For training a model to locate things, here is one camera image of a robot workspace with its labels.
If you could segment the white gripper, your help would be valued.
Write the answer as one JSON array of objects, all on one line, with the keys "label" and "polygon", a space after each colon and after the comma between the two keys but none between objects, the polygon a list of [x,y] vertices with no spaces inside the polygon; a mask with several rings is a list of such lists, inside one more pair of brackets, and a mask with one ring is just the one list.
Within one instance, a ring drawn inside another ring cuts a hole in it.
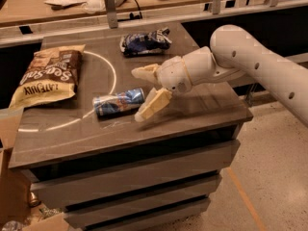
[{"label": "white gripper", "polygon": [[135,114],[136,122],[148,120],[166,107],[172,92],[188,92],[193,86],[185,62],[179,56],[166,60],[161,65],[149,64],[134,68],[131,73],[135,78],[162,85],[161,89],[153,88],[149,92]]}]

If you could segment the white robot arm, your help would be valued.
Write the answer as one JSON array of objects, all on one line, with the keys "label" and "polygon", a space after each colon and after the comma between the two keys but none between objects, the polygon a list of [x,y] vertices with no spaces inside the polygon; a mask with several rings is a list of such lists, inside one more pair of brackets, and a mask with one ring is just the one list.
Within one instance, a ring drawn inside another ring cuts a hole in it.
[{"label": "white robot arm", "polygon": [[143,122],[168,105],[173,94],[203,83],[220,83],[247,74],[308,125],[308,69],[266,48],[245,29],[224,25],[211,35],[210,45],[162,64],[132,70],[136,78],[160,88],[152,89],[135,114]]}]

